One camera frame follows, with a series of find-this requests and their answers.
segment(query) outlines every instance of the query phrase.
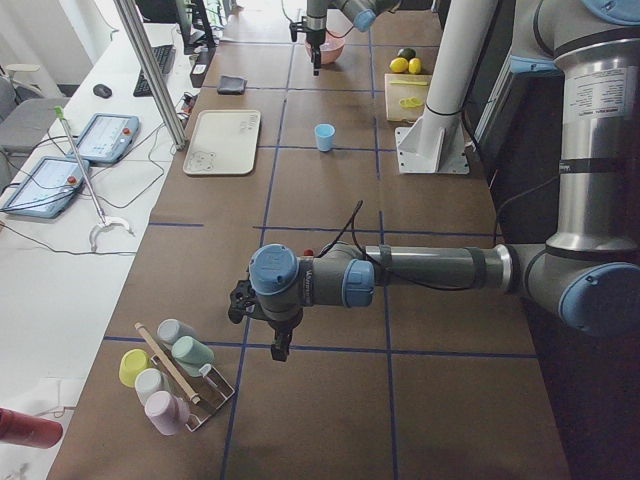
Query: pink bowl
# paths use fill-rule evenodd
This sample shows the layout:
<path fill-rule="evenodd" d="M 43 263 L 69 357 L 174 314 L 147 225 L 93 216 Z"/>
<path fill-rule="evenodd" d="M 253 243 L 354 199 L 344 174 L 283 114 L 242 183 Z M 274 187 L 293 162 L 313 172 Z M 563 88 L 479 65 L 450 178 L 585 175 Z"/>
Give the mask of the pink bowl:
<path fill-rule="evenodd" d="M 335 33 L 327 30 L 327 38 L 325 42 L 320 45 L 320 53 L 322 54 L 322 65 L 335 62 L 344 48 L 344 38 L 335 37 Z M 307 55 L 311 58 L 311 46 L 304 42 L 304 47 L 307 50 Z"/>

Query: black mouse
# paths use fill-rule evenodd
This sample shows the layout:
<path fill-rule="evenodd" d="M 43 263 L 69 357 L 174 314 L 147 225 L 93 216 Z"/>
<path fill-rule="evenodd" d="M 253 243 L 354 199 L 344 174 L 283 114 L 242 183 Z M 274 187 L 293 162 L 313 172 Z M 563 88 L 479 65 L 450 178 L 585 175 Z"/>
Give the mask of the black mouse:
<path fill-rule="evenodd" d="M 99 83 L 93 87 L 93 93 L 102 98 L 109 98 L 111 94 L 113 94 L 111 89 L 103 83 Z"/>

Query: yellow cup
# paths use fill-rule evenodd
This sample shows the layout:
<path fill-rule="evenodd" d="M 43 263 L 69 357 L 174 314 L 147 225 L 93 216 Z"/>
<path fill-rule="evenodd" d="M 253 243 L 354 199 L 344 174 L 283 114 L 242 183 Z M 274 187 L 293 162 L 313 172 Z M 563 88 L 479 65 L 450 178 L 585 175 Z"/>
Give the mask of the yellow cup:
<path fill-rule="evenodd" d="M 125 387 L 133 388 L 138 374 L 147 368 L 151 368 L 149 354 L 140 348 L 134 348 L 122 356 L 118 377 Z"/>

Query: red object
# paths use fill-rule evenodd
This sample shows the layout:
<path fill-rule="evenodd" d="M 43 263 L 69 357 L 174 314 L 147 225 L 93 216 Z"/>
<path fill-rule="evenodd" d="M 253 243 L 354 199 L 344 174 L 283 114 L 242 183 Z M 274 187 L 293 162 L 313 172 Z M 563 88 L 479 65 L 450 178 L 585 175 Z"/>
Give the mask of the red object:
<path fill-rule="evenodd" d="M 62 438 L 62 425 L 46 418 L 0 408 L 0 442 L 50 448 Z"/>

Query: keyboard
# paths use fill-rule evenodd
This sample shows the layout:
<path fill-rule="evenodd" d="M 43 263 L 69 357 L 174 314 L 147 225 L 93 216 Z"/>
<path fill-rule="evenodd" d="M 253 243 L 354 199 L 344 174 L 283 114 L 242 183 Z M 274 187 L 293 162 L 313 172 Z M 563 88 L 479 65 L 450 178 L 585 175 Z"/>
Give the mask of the keyboard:
<path fill-rule="evenodd" d="M 160 72 L 163 75 L 167 75 L 171 68 L 173 67 L 173 60 L 176 56 L 176 49 L 173 45 L 160 45 L 159 47 L 152 47 L 153 55 L 156 57 L 158 61 L 158 65 L 160 66 Z M 136 82 L 136 86 L 133 90 L 134 97 L 149 97 L 151 95 L 151 87 L 149 86 L 149 82 L 144 77 L 144 73 L 140 70 L 140 74 L 138 75 L 138 81 Z"/>

